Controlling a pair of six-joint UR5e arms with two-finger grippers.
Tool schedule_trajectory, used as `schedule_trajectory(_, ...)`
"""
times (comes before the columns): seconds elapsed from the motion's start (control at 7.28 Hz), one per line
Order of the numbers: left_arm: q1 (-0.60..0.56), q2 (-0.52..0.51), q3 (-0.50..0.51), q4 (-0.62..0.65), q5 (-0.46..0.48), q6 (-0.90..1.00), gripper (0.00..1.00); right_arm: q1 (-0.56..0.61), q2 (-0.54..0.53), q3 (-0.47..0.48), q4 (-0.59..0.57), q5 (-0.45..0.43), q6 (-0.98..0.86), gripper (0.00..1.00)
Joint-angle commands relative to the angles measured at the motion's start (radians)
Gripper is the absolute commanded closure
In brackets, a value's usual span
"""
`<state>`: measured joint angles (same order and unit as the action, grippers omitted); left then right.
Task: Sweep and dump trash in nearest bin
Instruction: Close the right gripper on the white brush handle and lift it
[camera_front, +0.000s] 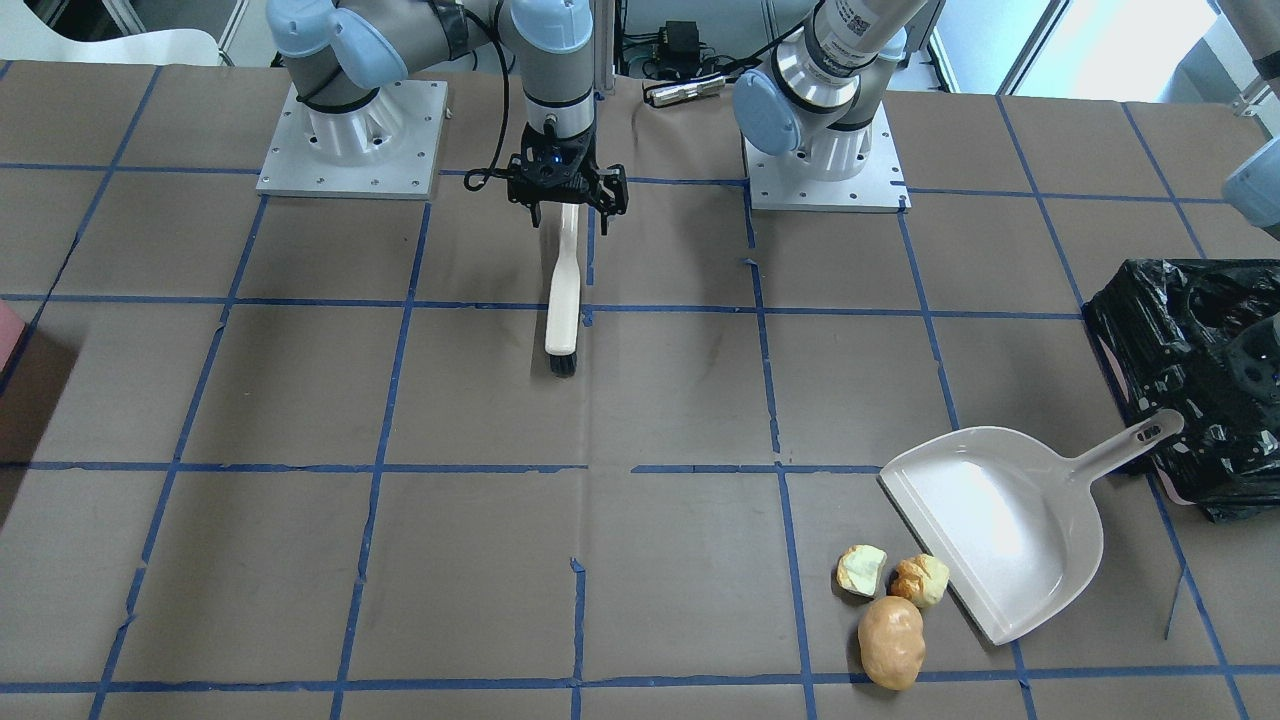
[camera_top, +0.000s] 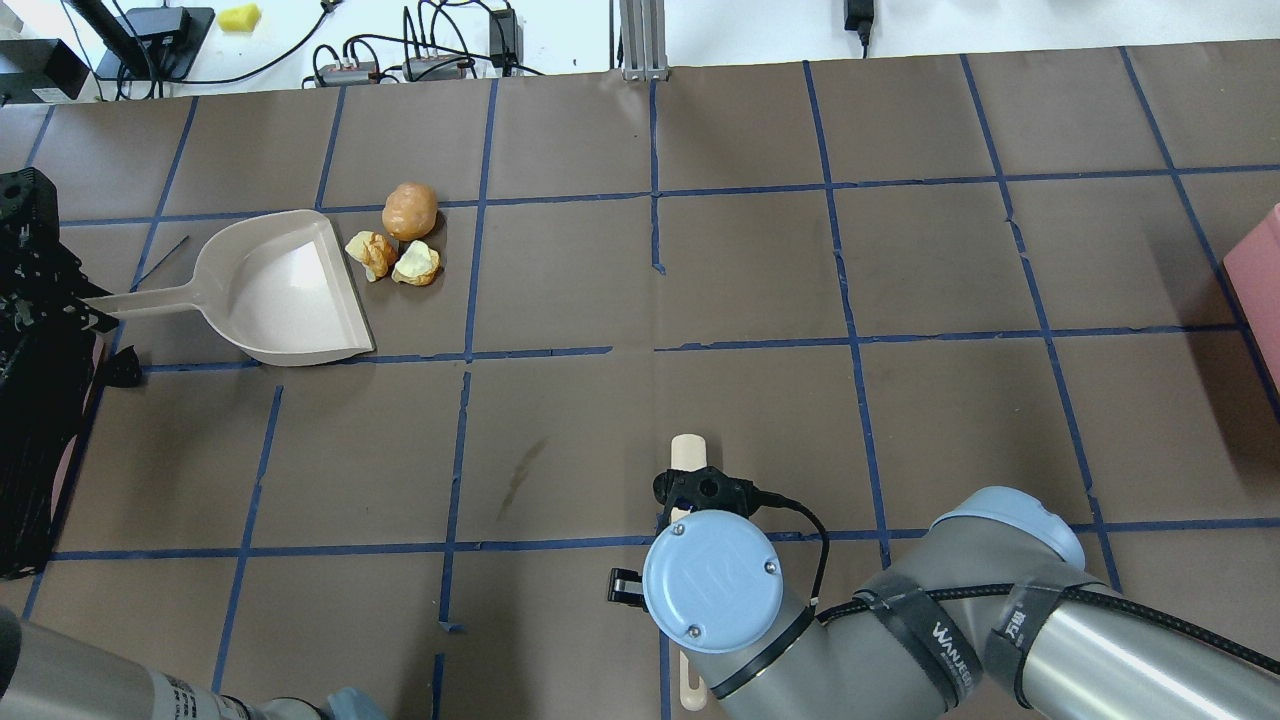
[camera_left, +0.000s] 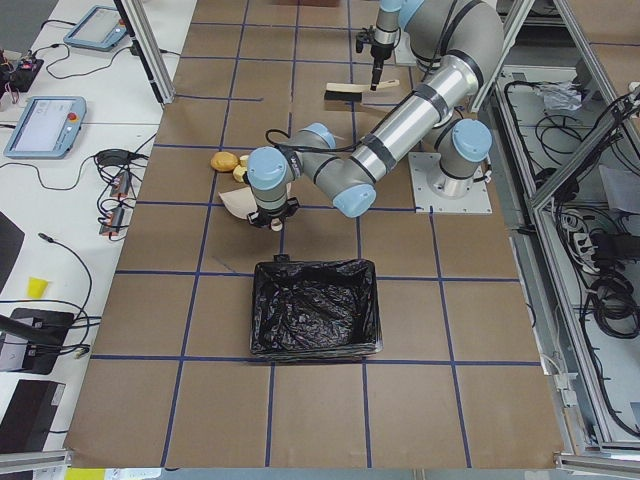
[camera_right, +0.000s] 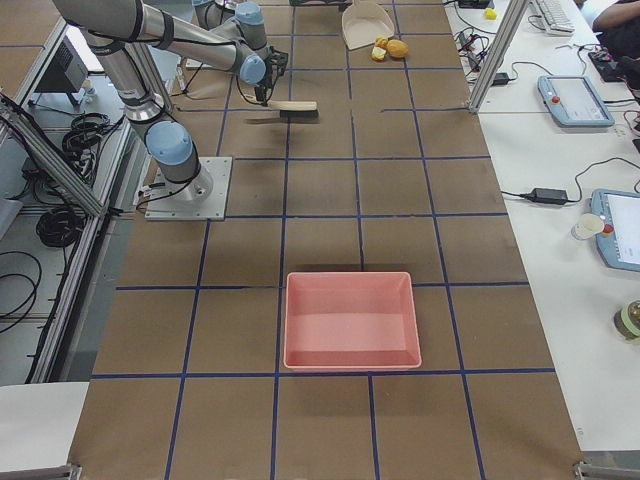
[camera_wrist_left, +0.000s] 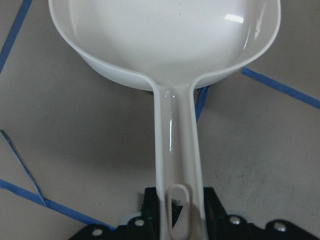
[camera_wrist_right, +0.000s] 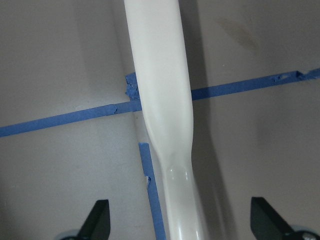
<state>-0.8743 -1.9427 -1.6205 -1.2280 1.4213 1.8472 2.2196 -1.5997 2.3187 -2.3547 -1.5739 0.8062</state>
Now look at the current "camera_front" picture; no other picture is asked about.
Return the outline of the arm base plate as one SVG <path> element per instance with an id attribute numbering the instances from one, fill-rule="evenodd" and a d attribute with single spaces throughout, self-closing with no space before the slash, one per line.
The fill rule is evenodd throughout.
<path id="1" fill-rule="evenodd" d="M 777 156 L 745 138 L 742 155 L 756 210 L 905 213 L 913 206 L 882 102 L 860 129 L 822 129 L 809 145 Z"/>
<path id="2" fill-rule="evenodd" d="M 449 86 L 404 79 L 353 111 L 321 113 L 288 94 L 256 190 L 265 196 L 429 201 Z"/>

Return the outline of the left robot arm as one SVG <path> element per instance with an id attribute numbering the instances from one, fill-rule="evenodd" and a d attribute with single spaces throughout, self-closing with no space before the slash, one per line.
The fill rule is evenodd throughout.
<path id="1" fill-rule="evenodd" d="M 733 87 L 744 140 L 824 182 L 858 174 L 923 1 L 822 1 Z"/>

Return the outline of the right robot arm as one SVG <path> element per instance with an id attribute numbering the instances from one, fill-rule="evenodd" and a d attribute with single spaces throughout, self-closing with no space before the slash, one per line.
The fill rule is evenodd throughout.
<path id="1" fill-rule="evenodd" d="M 620 164 L 596 163 L 595 22 L 589 1 L 270 1 L 266 22 L 291 76 L 257 190 L 266 196 L 424 200 L 433 188 L 444 85 L 413 74 L 495 50 L 518 72 L 527 120 L 518 150 L 466 172 L 526 208 L 623 215 Z"/>

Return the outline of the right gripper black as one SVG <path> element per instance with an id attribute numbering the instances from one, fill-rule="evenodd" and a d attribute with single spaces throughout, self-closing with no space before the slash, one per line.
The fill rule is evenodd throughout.
<path id="1" fill-rule="evenodd" d="M 570 156 L 567 151 L 529 160 L 511 158 L 506 168 L 507 197 L 524 206 L 532 224 L 541 225 L 541 205 L 559 202 L 586 205 L 602 217 L 602 233 L 612 217 L 628 210 L 628 178 L 625 167 L 599 168 L 593 151 Z"/>

